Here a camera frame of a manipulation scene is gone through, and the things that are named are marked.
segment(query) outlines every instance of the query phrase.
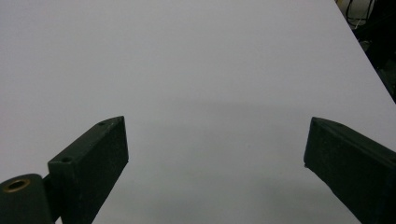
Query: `dark background object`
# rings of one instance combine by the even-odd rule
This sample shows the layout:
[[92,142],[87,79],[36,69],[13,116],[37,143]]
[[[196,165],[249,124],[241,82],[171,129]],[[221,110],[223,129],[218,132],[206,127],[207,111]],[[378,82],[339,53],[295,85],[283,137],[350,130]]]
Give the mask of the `dark background object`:
[[395,223],[395,152],[340,123],[312,118],[304,162],[361,223]]
[[92,223],[128,163],[123,117],[97,123],[49,161],[49,175],[0,185],[0,223]]
[[375,1],[370,19],[354,30],[359,41],[370,41],[366,55],[375,69],[383,68],[396,50],[396,2]]

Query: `white table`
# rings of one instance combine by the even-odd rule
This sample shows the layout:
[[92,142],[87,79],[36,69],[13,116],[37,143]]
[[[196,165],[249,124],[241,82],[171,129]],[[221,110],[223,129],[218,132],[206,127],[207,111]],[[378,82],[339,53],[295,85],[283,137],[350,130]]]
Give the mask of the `white table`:
[[332,0],[2,1],[0,180],[102,119],[130,163],[94,223],[359,223],[304,168],[311,117],[396,149]]

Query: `brass insert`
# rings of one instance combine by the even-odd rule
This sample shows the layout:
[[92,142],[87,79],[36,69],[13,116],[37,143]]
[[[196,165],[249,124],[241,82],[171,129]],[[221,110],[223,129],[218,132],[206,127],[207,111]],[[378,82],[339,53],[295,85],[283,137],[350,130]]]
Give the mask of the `brass insert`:
[[17,179],[3,187],[3,191],[6,193],[16,192],[18,190],[26,188],[29,184],[30,179]]

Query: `screw hole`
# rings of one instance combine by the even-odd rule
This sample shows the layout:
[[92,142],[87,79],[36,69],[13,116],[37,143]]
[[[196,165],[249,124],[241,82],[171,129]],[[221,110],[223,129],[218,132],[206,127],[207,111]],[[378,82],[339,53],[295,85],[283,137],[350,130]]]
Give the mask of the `screw hole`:
[[9,185],[3,188],[3,191],[6,193],[12,193],[18,191],[20,189],[26,188],[30,184],[29,179],[19,179],[12,181]]
[[62,162],[70,162],[72,160],[72,158],[70,157],[65,157],[62,159]]

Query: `white surface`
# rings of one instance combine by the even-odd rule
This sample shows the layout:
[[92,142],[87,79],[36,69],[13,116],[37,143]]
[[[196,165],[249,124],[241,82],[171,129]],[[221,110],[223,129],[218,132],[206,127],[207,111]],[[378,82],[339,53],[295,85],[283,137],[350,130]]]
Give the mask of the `white surface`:
[[124,115],[94,223],[358,223],[303,155],[311,117],[396,148],[396,108],[331,0],[2,1],[0,179]]

